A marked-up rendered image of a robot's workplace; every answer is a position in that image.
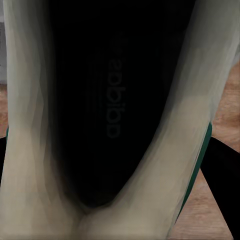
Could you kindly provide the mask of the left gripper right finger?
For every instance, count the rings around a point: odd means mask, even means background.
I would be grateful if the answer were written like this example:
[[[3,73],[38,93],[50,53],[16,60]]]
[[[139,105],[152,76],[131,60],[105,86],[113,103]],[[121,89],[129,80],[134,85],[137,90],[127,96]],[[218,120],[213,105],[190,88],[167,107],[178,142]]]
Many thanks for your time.
[[[240,153],[211,137],[200,169],[234,240],[240,240]]]

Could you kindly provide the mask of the gym shoe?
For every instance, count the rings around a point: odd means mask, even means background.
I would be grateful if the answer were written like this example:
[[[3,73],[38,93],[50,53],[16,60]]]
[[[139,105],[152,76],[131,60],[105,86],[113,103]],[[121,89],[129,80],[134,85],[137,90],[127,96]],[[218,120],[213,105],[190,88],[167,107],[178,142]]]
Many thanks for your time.
[[[240,42],[240,0],[3,0],[0,240],[169,240]]]

